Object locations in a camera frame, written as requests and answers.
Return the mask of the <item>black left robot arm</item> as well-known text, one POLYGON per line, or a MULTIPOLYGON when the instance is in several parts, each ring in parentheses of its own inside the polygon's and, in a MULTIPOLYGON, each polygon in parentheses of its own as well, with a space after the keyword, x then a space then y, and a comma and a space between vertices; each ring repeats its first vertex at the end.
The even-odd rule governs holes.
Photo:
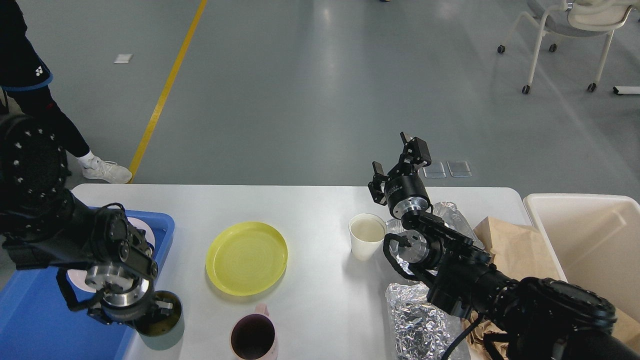
POLYGON ((1 235, 16 269, 56 267, 67 308, 147 337, 179 322, 176 296, 156 291, 159 266, 146 231, 121 203, 89 208, 66 188, 67 154, 44 121, 1 121, 1 235))

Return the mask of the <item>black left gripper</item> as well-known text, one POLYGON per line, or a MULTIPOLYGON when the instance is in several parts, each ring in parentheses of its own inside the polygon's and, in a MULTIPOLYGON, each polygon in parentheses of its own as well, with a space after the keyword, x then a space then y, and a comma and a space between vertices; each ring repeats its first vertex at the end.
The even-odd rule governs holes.
POLYGON ((94 265, 87 270, 86 284, 96 289, 97 299, 86 314, 104 325, 114 322, 134 328, 133 322, 150 308, 152 321, 173 315, 173 295, 155 295, 155 280, 135 276, 121 266, 94 265))

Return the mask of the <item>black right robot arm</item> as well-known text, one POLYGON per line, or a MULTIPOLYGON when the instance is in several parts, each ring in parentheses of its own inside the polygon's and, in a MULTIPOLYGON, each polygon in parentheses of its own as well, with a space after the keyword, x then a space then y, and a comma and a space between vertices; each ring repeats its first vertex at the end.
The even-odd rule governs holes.
POLYGON ((506 343, 510 360, 637 360, 639 355, 613 336, 616 308, 593 291, 562 280, 527 276, 516 280, 492 264, 473 239, 446 226, 434 214, 419 170, 432 164, 428 144, 400 133, 398 163, 384 172, 372 163, 368 183, 373 201, 388 207, 403 231, 388 233, 382 252, 406 280, 428 287, 427 301, 461 319, 478 318, 446 349, 455 347, 482 321, 500 329, 483 337, 493 360, 496 343, 506 343))

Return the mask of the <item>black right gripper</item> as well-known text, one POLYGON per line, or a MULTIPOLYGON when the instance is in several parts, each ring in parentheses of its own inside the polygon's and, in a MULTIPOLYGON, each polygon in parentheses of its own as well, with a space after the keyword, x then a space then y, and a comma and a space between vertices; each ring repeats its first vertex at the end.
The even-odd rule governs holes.
POLYGON ((425 185, 417 174, 423 167, 432 164, 428 144, 420 137, 400 132, 403 150, 393 174, 384 173, 382 165, 373 161, 374 174, 368 183, 372 200, 388 207, 394 219, 401 219, 409 212, 432 211, 432 202, 425 185))

